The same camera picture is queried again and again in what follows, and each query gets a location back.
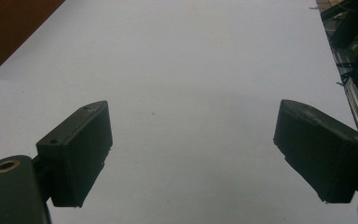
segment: white surface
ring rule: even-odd
[[[107,100],[114,147],[54,223],[357,223],[272,142],[281,99],[354,127],[313,0],[67,0],[0,67],[0,159]]]

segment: black wire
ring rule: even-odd
[[[347,72],[341,75],[342,85],[347,85],[350,78],[353,76],[353,72]]]
[[[341,18],[341,17],[332,17],[332,18],[324,21],[324,24],[327,24],[330,21],[343,21],[343,20],[344,20],[344,18]]]
[[[337,63],[337,67],[353,68],[354,63]]]

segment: wooden block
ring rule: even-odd
[[[0,65],[64,0],[0,0]]]

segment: screw hole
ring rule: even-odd
[[[11,171],[19,165],[20,165],[19,161],[4,161],[0,163],[0,174]]]

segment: white table surface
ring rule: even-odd
[[[107,100],[114,146],[55,224],[358,223],[272,142],[281,99],[354,127],[314,0],[67,0],[0,67],[0,159]]]

